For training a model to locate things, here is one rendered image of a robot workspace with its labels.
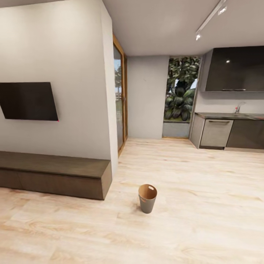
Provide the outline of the trash can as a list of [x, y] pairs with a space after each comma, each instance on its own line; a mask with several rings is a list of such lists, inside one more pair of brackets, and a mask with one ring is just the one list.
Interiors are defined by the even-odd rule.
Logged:
[[150, 184], [143, 184], [138, 188], [138, 193], [142, 211], [146, 214], [151, 213], [157, 197], [156, 188]]

